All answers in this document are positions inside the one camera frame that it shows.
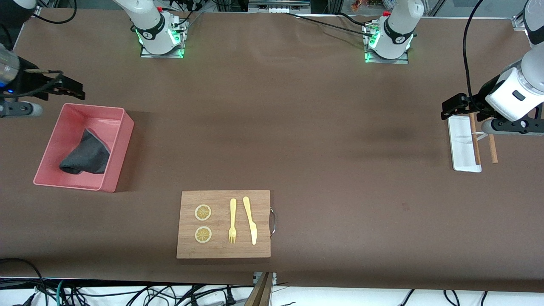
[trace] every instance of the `wooden cutting board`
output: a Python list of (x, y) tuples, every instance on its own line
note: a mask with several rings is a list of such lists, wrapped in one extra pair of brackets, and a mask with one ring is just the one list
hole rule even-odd
[[(251, 244), (251, 232), (243, 197), (249, 197), (251, 216), (257, 224), (257, 243)], [(228, 242), (231, 227), (230, 201), (237, 200), (236, 243)], [(199, 205), (208, 205), (211, 215), (200, 221), (195, 217)], [(183, 191), (181, 194), (180, 227), (177, 237), (177, 258), (268, 258), (270, 257), (270, 190)], [(212, 237), (206, 243), (195, 238), (200, 227), (209, 227)]]

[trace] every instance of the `metal handle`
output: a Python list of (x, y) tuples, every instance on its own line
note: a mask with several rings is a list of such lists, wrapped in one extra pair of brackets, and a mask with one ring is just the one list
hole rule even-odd
[(272, 235), (276, 232), (276, 213), (274, 212), (272, 206), (270, 207), (270, 213), (272, 216), (274, 216), (274, 228), (272, 228), (272, 232), (270, 233), (270, 237), (272, 237)]

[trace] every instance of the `metal bracket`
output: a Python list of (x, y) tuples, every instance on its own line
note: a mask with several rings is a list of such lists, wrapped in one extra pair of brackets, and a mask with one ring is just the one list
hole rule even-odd
[(525, 31), (525, 20), (523, 19), (523, 11), (520, 11), (516, 16), (510, 19), (514, 31)]
[(272, 206), (270, 207), (270, 213), (272, 216), (274, 216), (274, 228), (272, 228), (272, 232), (270, 232), (270, 237), (272, 237), (272, 235), (276, 232), (276, 213), (274, 212)]
[[(253, 272), (253, 284), (256, 285), (261, 276), (263, 275), (263, 272)], [(275, 286), (277, 283), (277, 275), (276, 272), (272, 273), (272, 286)]]

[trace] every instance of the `yellow fork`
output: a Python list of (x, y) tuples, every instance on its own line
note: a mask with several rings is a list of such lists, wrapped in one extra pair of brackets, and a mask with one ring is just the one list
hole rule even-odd
[(231, 228), (228, 230), (229, 243), (236, 242), (236, 229), (234, 228), (235, 219), (236, 219), (236, 199), (231, 199)]

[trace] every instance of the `lemon slice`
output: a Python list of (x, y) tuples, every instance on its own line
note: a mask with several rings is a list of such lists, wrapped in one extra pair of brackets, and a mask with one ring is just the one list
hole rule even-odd
[(212, 230), (209, 227), (199, 227), (195, 232), (195, 239), (200, 243), (206, 243), (212, 238)]
[(195, 217), (204, 221), (207, 220), (212, 215), (212, 209), (208, 205), (202, 204), (195, 209)]

